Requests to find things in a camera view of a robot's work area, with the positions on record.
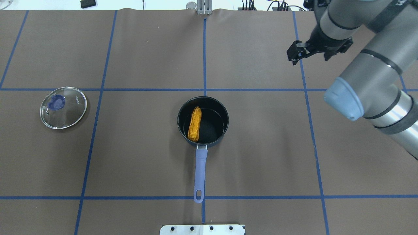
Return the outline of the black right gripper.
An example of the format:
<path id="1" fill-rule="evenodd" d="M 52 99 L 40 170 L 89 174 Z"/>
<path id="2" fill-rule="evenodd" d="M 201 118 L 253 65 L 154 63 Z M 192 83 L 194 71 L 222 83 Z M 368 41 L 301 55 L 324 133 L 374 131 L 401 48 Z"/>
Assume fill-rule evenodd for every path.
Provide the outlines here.
<path id="1" fill-rule="evenodd" d="M 345 53 L 352 44 L 352 37 L 341 40 L 332 39 L 328 37 L 321 28 L 314 28 L 310 39 L 306 43 L 296 40 L 291 44 L 287 49 L 287 58 L 288 61 L 291 61 L 292 65 L 295 66 L 303 58 L 308 58 L 317 53 L 323 53 L 324 60 L 328 61 L 332 56 L 335 56 L 338 53 Z"/>

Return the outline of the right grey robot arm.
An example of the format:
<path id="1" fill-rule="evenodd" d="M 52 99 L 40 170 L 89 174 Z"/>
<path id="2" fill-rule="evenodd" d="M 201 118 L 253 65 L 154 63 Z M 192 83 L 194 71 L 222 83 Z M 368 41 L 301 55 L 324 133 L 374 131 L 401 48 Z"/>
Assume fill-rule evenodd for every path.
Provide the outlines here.
<path id="1" fill-rule="evenodd" d="M 417 60 L 416 0 L 305 0 L 316 26 L 306 42 L 287 50 L 293 65 L 323 53 L 328 61 L 345 53 L 361 26 L 374 33 L 326 90 L 324 101 L 350 121 L 369 120 L 417 158 L 417 99 L 394 82 Z"/>

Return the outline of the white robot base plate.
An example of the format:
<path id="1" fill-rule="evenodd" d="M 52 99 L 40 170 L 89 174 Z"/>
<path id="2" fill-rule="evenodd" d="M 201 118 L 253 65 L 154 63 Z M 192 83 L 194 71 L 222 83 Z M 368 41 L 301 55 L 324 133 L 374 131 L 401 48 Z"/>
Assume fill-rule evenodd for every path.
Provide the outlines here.
<path id="1" fill-rule="evenodd" d="M 245 226 L 239 224 L 165 225 L 160 235 L 245 235 Z"/>

